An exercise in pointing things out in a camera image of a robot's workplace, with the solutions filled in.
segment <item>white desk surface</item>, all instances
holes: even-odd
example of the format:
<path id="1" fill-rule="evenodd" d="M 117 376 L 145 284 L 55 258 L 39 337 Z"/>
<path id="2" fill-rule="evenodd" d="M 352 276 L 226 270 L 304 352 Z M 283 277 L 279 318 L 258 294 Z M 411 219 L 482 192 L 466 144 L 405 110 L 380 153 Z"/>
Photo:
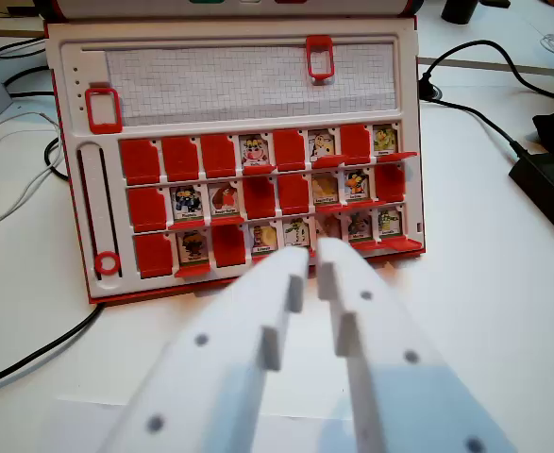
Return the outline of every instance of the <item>white desk surface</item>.
<path id="1" fill-rule="evenodd" d="M 43 77 L 28 83 L 39 88 Z M 439 68 L 432 80 L 445 99 L 482 110 L 524 145 L 532 115 L 554 111 L 554 100 L 518 88 L 508 73 Z M 554 91 L 552 77 L 529 80 Z M 3 117 L 24 110 L 52 112 L 53 101 L 18 102 Z M 428 252 L 377 270 L 518 451 L 554 452 L 554 227 L 507 176 L 512 152 L 486 126 L 424 103 L 421 126 Z M 25 128 L 48 126 L 25 117 L 2 133 Z M 42 168 L 52 138 L 24 132 L 1 142 L 0 211 Z M 90 312 L 84 284 L 69 190 L 52 176 L 0 224 L 0 370 Z M 106 309 L 71 348 L 0 389 L 0 452 L 37 451 L 57 397 L 126 403 L 165 342 L 211 296 Z M 349 418 L 345 367 L 331 345 L 327 303 L 312 278 L 262 412 Z"/>
<path id="2" fill-rule="evenodd" d="M 542 0 L 512 0 L 507 8 L 478 4 L 467 25 L 443 20 L 445 0 L 426 0 L 419 9 L 419 56 L 436 59 L 463 42 L 491 40 L 510 54 L 516 65 L 554 70 L 554 54 L 540 44 L 544 35 L 554 34 L 554 8 Z M 492 48 L 475 46 L 449 57 L 461 61 L 503 63 L 505 59 Z"/>

